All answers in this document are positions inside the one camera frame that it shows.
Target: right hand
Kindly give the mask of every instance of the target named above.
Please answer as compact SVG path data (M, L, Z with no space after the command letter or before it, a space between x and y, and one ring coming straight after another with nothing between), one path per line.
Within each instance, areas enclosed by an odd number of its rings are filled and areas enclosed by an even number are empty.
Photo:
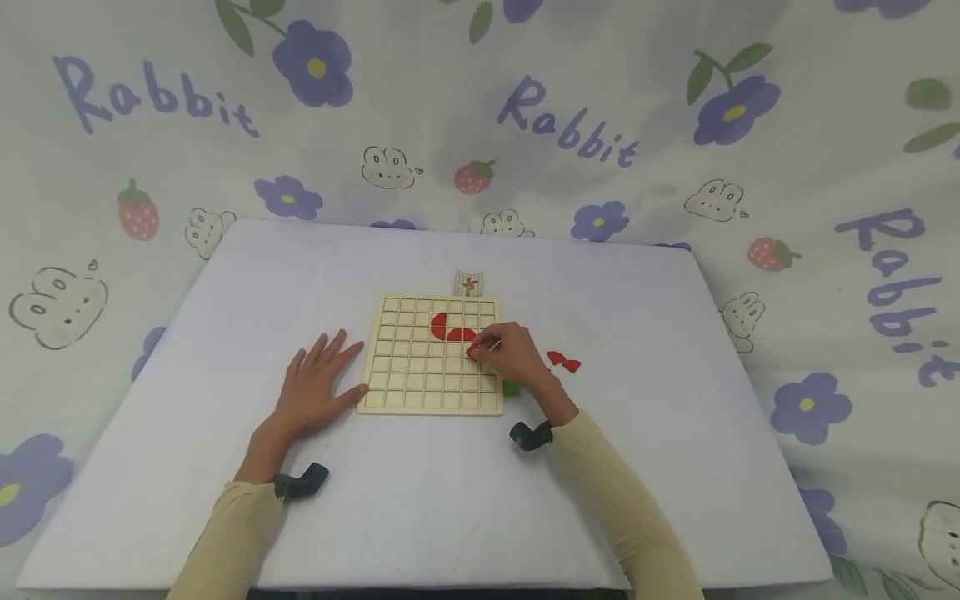
M500 346L491 349L497 340ZM540 358L530 330L523 325L514 322L492 324L477 335L474 343L478 347L470 353L470 358L489 365L504 379L525 388L534 389L553 376Z

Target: red strawberry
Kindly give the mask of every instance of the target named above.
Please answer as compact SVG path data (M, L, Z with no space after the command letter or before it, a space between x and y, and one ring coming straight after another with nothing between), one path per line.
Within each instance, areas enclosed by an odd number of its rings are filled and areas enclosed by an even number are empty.
M786 244L781 240L775 240L772 237L761 237L750 245L747 250L747 258L754 263L758 269L764 271L782 271L789 269L793 265L794 258L803 258L799 254L790 251Z
M474 196L490 187L490 181L493 179L493 169L496 160L484 162L482 160L471 160L470 164L457 169L453 176L453 184L457 189L468 196Z
M130 187L120 192L117 202L120 203L117 211L120 225L127 235L141 242L154 239L160 227L160 217L150 195L136 189L136 180L130 180Z

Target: beige sleeve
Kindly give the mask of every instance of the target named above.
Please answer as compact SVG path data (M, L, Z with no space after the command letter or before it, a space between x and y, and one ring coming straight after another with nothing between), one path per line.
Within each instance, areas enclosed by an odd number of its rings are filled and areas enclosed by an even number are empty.
M657 500L587 413L553 428L550 451L587 501L636 600L703 600L693 567Z
M167 600L244 600L282 513L274 484L228 483Z

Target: cartoon rabbit face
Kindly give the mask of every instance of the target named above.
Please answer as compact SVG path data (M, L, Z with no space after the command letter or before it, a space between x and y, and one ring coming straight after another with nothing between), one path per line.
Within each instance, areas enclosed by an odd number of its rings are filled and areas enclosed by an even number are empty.
M93 277L78 278L57 267L41 269L33 292L10 302L10 316L35 332L36 341L51 350L70 346L100 318L107 305L107 285Z
M919 546L933 574L960 589L960 507L931 502L920 522Z
M367 183L383 189L407 189L423 170L407 166L407 156L397 148L370 146L363 153L360 174Z
M756 292L747 292L740 298L723 305L723 321L730 333L738 338L748 338L754 332L756 322L763 316L767 306Z
M684 208L699 217L726 223L736 215L736 204L743 199L743 188L723 180L704 183L700 191L686 199Z
M186 241L197 249L200 258L209 260L227 228L236 220L237 216L229 210L216 213L194 208L190 211L190 225L184 230Z
M489 213L483 218L483 228L480 229L480 232L488 235L534 237L534 232L523 226L516 211L512 208Z

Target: fabric backdrop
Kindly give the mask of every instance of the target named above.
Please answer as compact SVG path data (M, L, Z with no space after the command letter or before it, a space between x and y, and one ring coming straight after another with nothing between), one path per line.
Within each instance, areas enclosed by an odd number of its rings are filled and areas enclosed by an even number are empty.
M834 557L804 594L960 597L957 23L954 0L0 3L0 598L238 218L693 252Z

